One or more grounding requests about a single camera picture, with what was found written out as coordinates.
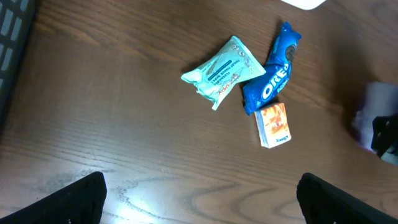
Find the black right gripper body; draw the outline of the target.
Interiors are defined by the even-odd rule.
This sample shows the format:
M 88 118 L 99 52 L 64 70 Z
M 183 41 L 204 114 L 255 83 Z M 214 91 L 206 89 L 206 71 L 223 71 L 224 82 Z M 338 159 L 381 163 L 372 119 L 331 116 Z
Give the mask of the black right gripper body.
M 397 115 L 377 116 L 373 120 L 371 149 L 384 162 L 397 165 Z

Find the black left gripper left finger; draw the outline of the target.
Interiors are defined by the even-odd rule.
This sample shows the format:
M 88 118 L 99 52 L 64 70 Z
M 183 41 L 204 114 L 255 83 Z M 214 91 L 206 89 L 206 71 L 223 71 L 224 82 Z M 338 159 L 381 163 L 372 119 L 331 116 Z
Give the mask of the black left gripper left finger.
M 1 218 L 1 223 L 99 224 L 106 194 L 103 173 L 93 172 L 38 202 Z

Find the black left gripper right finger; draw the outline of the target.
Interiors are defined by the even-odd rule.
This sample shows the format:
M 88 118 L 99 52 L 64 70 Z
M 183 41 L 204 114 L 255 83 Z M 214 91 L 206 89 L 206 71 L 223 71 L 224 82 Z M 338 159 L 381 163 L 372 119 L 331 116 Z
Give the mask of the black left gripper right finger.
M 307 224 L 397 224 L 397 219 L 323 179 L 304 173 L 297 200 Z

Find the red purple snack packet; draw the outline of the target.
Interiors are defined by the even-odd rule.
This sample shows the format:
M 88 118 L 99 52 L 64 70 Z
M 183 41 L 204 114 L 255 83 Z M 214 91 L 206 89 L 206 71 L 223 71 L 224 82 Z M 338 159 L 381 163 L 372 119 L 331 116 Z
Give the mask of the red purple snack packet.
M 377 116 L 394 114 L 397 114 L 397 85 L 384 82 L 368 83 L 361 106 L 352 122 L 357 130 L 360 146 L 372 151 L 373 120 Z

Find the orange tissue pack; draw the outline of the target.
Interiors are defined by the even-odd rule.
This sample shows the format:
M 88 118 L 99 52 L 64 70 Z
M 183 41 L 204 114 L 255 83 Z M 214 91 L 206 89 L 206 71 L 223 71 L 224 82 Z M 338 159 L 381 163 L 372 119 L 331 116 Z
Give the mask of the orange tissue pack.
M 262 147 L 270 149 L 291 140 L 292 135 L 283 103 L 266 106 L 255 111 L 254 115 Z

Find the blue Oreo packet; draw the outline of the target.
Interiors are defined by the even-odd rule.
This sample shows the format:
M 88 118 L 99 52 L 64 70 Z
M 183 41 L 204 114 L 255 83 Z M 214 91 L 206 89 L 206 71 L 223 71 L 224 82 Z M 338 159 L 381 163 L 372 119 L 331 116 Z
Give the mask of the blue Oreo packet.
M 293 30 L 290 23 L 283 23 L 264 66 L 265 74 L 249 80 L 243 86 L 247 115 L 271 102 L 286 86 L 300 39 L 301 35 Z

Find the teal wipes packet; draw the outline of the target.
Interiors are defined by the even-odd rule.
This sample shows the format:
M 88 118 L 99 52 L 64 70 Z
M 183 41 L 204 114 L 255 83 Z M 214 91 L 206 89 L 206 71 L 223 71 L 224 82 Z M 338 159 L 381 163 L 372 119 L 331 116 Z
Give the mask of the teal wipes packet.
M 265 74 L 264 67 L 237 37 L 232 36 L 211 59 L 184 73 L 181 79 L 197 88 L 197 93 L 217 110 L 233 87 Z

